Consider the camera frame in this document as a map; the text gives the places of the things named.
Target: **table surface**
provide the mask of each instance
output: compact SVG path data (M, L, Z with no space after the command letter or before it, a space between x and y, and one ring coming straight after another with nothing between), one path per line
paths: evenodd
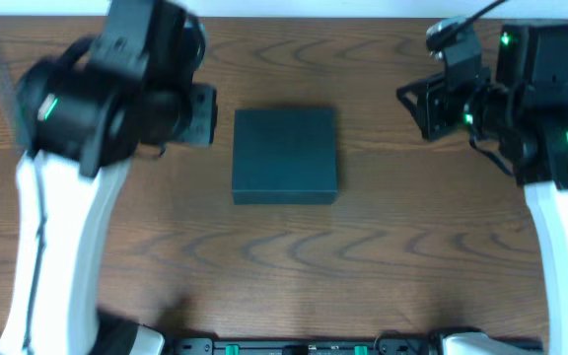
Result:
M436 73L433 20L204 19L195 79L219 90L207 150L136 161L106 242L99 302L170 333L374 337L474 325L547 340L540 254L523 191L458 133L427 144L395 89ZM0 20L18 78L103 18ZM494 66L500 22L477 25ZM336 107L332 206L234 206L234 110ZM0 112L0 331L18 237L18 156Z

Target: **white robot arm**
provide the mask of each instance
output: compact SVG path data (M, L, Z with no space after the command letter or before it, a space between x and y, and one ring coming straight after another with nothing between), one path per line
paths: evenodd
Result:
M538 233L549 307L549 354L568 354L568 190L553 182L525 186L526 202ZM483 333L455 334L444 340L448 355L531 354Z
M81 177L72 160L40 152L17 167L21 210L12 307L0 354L89 354L108 221L130 160ZM164 337L139 326L130 354L159 354Z

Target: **black box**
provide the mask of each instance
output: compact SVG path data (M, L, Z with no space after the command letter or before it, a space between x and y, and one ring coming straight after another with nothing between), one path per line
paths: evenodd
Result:
M330 204L336 198L335 112L236 111L235 204Z

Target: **black mount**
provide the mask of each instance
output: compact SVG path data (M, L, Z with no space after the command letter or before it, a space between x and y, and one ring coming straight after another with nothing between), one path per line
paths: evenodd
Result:
M218 340L183 338L168 343L167 355L429 355L442 354L442 341L458 332L479 331L471 328L445 329L428 336L401 334L374 339L306 339L306 340ZM538 341L504 339L520 349L542 352Z
M568 189L568 24L518 22L503 26L496 81L481 64L481 47L472 25L453 34L462 19L448 19L427 33L433 50L437 38L449 38L432 55L445 72L396 91L420 127L435 141L459 127L470 133L470 145L485 154L517 184L553 180ZM416 97L414 103L408 95ZM499 152L476 146L499 142Z
M140 143L162 152L167 143L211 144L216 90L192 84L205 46L198 20L172 2L113 1L100 36L79 39L23 76L22 144L30 155L78 161L90 178Z

